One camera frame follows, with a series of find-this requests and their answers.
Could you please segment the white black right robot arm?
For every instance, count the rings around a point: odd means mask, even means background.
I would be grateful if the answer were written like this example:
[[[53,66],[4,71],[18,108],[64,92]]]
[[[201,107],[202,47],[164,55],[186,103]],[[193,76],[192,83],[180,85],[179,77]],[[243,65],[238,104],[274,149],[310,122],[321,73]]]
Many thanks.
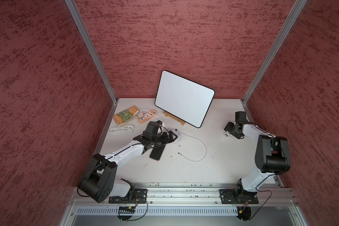
[[[247,120],[244,111],[235,112],[235,122],[228,122],[224,128],[227,136],[237,139],[249,137],[257,142],[254,156],[255,166],[229,193],[238,202],[255,198],[264,182],[276,175],[288,172],[291,168],[288,140],[266,132]]]

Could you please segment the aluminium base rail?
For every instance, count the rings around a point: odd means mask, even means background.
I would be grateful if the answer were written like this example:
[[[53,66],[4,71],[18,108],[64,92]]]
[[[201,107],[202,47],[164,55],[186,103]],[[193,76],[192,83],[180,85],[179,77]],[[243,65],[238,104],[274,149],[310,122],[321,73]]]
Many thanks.
[[[130,201],[73,194],[62,226],[305,226],[294,192],[267,184],[255,204],[225,200],[231,184],[136,184]]]

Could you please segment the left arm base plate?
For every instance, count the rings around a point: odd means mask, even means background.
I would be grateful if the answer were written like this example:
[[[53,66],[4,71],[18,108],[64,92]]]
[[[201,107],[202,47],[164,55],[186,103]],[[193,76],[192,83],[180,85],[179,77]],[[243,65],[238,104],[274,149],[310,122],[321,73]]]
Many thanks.
[[[147,201],[147,189],[134,188],[125,197],[109,197],[109,204],[145,204]]]

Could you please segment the wooden board stand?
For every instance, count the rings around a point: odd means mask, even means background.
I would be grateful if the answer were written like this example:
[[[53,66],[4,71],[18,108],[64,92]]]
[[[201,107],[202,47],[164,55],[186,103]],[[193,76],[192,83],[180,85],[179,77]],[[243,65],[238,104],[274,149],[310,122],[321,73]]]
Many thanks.
[[[172,114],[170,114],[170,113],[168,113],[166,111],[164,111],[164,115],[165,115],[165,117],[170,117],[170,118],[178,121],[182,126],[185,125],[185,121],[184,120],[182,120],[182,119],[180,119],[180,118],[178,118],[178,117],[176,117],[176,116],[174,116],[174,115],[172,115]]]

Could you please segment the aluminium corner post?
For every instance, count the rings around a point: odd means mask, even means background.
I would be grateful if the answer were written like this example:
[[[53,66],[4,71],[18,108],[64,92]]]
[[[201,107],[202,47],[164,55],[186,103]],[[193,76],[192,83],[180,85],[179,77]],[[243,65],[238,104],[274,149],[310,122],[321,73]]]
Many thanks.
[[[81,15],[80,15],[80,12],[78,10],[76,2],[74,0],[65,0],[65,3],[66,3],[66,5],[69,9],[69,12],[70,12],[76,26],[77,26],[77,29],[78,29],[80,35],[81,35],[81,37],[82,37],[82,39],[83,39],[83,41],[84,41],[84,43],[87,47],[87,50],[88,50],[95,66],[97,68],[97,71],[99,72],[99,75],[100,75],[100,77],[101,77],[101,79],[102,79],[102,81],[103,81],[103,83],[104,83],[104,85],[107,89],[107,92],[111,97],[112,102],[114,104],[116,104],[117,103],[117,96],[115,95],[115,91],[114,91],[112,85],[110,84],[110,82],[108,80],[107,74],[104,70],[104,67],[101,63],[101,60],[98,56],[98,53],[97,53],[97,51],[94,47],[94,44],[93,44],[93,42],[90,38],[90,35],[87,31],[87,28],[84,24],[84,21],[83,21]]]
[[[261,81],[262,77],[264,76],[266,70],[270,66],[272,60],[276,56],[278,50],[280,49],[282,43],[286,39],[288,33],[290,32],[291,28],[293,27],[294,23],[296,22],[298,16],[302,12],[303,8],[305,7],[307,0],[296,0],[292,9],[290,10],[284,24],[282,25],[277,37],[275,38],[268,54],[266,55],[261,67],[259,68],[256,76],[254,77],[253,81],[250,84],[250,87],[246,91],[242,103],[243,105],[247,105],[251,95],[255,91],[257,85]]]

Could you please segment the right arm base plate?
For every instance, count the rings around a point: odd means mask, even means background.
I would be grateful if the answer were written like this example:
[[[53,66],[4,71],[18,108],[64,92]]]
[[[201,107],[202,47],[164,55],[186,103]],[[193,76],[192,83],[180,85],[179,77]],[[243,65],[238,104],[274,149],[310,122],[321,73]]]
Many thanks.
[[[256,192],[220,189],[219,196],[222,204],[259,204]]]

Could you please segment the green orange patterned book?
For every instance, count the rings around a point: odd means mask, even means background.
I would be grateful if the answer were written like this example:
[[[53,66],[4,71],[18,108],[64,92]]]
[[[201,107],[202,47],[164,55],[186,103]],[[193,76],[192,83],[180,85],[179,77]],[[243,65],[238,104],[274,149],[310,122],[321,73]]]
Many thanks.
[[[113,115],[113,119],[117,125],[121,125],[135,117],[138,113],[139,109],[136,106],[132,106]]]

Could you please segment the pink charger plug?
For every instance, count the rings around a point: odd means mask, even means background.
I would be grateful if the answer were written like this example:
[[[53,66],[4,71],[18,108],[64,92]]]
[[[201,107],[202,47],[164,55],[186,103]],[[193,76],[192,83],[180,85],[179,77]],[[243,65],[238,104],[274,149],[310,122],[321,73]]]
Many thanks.
[[[144,114],[143,114],[143,113],[138,113],[138,114],[137,114],[137,117],[138,117],[139,119],[142,119],[142,118],[144,117]]]

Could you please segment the pink power strip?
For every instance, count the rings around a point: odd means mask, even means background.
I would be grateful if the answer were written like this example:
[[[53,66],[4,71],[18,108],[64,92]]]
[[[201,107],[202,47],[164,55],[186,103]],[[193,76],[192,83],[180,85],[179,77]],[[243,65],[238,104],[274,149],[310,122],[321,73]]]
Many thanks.
[[[137,118],[137,122],[139,124],[143,124],[149,120],[151,120],[154,117],[157,117],[157,111],[156,110],[151,110],[151,111],[147,111],[147,110],[140,110],[139,113],[143,113],[144,117],[142,119]]]

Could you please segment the right aluminium corner post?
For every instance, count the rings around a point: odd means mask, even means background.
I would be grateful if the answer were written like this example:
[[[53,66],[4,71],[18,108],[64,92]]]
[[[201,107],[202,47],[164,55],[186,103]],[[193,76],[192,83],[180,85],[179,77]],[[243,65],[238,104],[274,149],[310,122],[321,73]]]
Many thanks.
[[[253,81],[250,84],[250,87],[246,91],[242,103],[243,105],[247,105],[251,95],[255,91],[257,85],[261,81],[262,77],[264,76],[266,70],[270,66],[272,60],[276,56],[278,50],[280,49],[282,43],[286,39],[288,33],[290,32],[291,28],[293,27],[294,23],[296,22],[298,16],[302,12],[303,8],[305,7],[307,0],[296,0],[292,9],[290,10],[284,24],[282,25],[277,37],[275,38],[268,54],[266,55],[261,67],[259,68],[256,76],[254,77]]]

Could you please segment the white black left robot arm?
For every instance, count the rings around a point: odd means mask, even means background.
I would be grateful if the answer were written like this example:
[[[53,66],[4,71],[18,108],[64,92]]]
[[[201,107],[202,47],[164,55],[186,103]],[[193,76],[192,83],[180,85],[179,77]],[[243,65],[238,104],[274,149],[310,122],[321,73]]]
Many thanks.
[[[135,197],[134,185],[126,179],[116,180],[117,170],[132,159],[152,150],[150,157],[159,160],[167,144],[173,143],[178,135],[165,128],[162,121],[151,121],[141,135],[136,136],[123,148],[106,154],[93,155],[89,160],[77,190],[84,192],[97,203],[106,198],[131,202]]]

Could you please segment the left aluminium corner post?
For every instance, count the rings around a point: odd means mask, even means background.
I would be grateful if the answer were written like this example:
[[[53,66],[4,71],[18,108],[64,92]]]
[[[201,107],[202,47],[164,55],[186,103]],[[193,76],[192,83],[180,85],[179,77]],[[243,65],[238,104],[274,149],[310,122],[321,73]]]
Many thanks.
[[[100,77],[101,77],[101,79],[102,79],[102,81],[103,81],[103,83],[104,83],[104,85],[107,89],[107,92],[111,97],[112,102],[114,104],[116,104],[117,103],[117,96],[115,95],[115,91],[114,91],[112,85],[110,84],[110,82],[108,80],[107,74],[104,70],[104,67],[101,63],[101,60],[98,56],[98,53],[97,53],[97,51],[94,47],[94,44],[93,44],[93,42],[90,38],[90,35],[87,31],[87,28],[84,24],[84,21],[83,21],[81,15],[80,15],[80,12],[78,10],[76,2],[74,0],[65,0],[65,3],[66,3],[66,5],[69,9],[69,12],[70,12],[76,26],[77,26],[77,29],[78,29],[80,35],[81,35],[81,37],[82,37],[82,39],[83,39],[83,41],[84,41],[84,43],[87,47],[87,50],[88,50],[95,66],[97,68],[97,71],[99,72],[99,75],[100,75]]]

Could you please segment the white board black frame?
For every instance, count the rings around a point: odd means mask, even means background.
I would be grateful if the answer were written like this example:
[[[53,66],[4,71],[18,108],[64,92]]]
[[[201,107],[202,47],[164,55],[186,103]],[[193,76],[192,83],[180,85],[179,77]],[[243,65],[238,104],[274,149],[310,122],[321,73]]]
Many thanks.
[[[155,106],[200,128],[215,96],[215,90],[163,70]]]

